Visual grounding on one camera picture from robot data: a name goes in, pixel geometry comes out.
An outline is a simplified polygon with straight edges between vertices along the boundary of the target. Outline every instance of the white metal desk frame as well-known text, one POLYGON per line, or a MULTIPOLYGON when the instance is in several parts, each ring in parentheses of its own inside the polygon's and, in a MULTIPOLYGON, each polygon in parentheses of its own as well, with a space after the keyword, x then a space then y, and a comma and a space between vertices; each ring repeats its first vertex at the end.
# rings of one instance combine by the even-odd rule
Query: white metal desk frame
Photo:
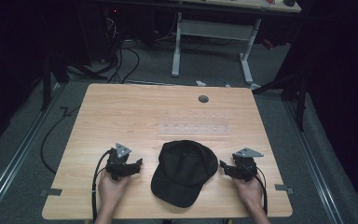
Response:
POLYGON ((251 52, 252 45, 255 42, 255 36, 257 35, 260 22, 261 19, 257 19, 254 26, 242 26, 208 21, 190 21, 182 20, 182 12, 178 12, 176 47, 173 54, 172 76, 179 77, 181 35, 200 35, 247 41, 244 53, 240 53, 240 60, 245 81, 252 84, 253 79, 251 70, 249 69, 248 57, 251 52))

